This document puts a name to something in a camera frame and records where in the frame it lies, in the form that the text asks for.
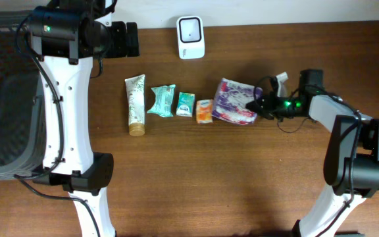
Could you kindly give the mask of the mint green wipes packet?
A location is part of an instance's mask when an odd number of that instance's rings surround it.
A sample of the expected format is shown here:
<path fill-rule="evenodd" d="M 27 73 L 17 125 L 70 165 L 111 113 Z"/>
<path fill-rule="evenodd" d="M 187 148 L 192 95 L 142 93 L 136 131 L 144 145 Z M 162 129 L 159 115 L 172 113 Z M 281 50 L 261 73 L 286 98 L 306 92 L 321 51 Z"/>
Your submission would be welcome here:
<path fill-rule="evenodd" d="M 148 114 L 156 114 L 163 118 L 173 117 L 172 104 L 174 99 L 174 89 L 176 85 L 159 86 L 151 88 L 155 94 L 155 102 L 147 111 Z"/>

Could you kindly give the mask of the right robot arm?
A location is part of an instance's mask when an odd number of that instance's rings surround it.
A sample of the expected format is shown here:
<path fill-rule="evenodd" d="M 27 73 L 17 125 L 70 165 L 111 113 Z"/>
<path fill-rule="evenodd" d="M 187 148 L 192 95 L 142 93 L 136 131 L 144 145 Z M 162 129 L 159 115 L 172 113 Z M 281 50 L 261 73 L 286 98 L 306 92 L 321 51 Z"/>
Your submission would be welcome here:
<path fill-rule="evenodd" d="M 337 236 L 349 214 L 379 191 L 379 119 L 362 114 L 323 85 L 321 69 L 299 73 L 299 85 L 286 93 L 286 73 L 266 76 L 272 91 L 255 85 L 246 108 L 264 119 L 303 117 L 319 122 L 330 133 L 324 158 L 325 185 L 291 236 Z"/>

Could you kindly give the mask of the white cream tube gold cap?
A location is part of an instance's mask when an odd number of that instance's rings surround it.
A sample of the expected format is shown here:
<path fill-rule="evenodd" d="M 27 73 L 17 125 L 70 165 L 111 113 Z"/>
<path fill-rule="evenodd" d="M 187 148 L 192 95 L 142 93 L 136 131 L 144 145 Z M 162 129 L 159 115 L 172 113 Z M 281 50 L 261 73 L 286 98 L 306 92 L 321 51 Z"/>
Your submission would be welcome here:
<path fill-rule="evenodd" d="M 128 99 L 128 128 L 131 136 L 145 134 L 145 75 L 124 80 Z"/>

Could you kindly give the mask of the green white tissue pocket pack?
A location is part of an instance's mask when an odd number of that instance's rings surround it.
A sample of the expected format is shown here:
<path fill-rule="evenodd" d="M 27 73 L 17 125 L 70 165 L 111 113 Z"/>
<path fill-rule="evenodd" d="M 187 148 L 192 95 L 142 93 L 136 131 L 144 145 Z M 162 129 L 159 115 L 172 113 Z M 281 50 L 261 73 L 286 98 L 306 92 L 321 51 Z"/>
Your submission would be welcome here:
<path fill-rule="evenodd" d="M 194 103 L 195 94 L 180 92 L 178 97 L 176 114 L 182 117 L 192 117 Z"/>

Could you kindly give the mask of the orange tissue pocket pack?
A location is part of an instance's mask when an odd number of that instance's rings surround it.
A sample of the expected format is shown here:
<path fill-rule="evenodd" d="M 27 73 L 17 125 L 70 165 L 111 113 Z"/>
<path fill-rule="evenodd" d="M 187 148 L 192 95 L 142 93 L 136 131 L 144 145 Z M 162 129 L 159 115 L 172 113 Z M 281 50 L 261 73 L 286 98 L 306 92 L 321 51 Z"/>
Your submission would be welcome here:
<path fill-rule="evenodd" d="M 196 121 L 198 124 L 212 123 L 212 99 L 199 100 L 196 103 Z"/>

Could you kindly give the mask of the red floral tissue pack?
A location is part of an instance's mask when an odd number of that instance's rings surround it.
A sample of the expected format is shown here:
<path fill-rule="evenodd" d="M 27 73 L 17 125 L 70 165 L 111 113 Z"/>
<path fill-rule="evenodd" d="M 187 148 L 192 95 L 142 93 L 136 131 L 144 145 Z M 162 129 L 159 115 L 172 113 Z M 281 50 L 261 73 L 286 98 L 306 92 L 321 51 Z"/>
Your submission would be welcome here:
<path fill-rule="evenodd" d="M 252 85 L 222 78 L 213 99 L 212 116 L 232 124 L 253 124 L 257 114 L 245 106 L 254 100 L 253 94 L 263 94 L 261 88 L 254 89 Z"/>

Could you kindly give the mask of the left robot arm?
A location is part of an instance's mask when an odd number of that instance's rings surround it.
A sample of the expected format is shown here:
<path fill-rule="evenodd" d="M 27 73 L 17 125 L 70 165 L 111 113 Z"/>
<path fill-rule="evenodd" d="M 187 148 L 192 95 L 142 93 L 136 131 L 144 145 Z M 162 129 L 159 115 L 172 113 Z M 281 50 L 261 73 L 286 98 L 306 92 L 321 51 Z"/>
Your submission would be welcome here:
<path fill-rule="evenodd" d="M 50 1 L 27 19 L 25 46 L 43 84 L 46 147 L 23 183 L 61 186 L 83 236 L 115 236 L 107 201 L 114 159 L 89 140 L 88 90 L 94 60 L 139 55 L 137 25 L 114 27 L 115 1 Z"/>

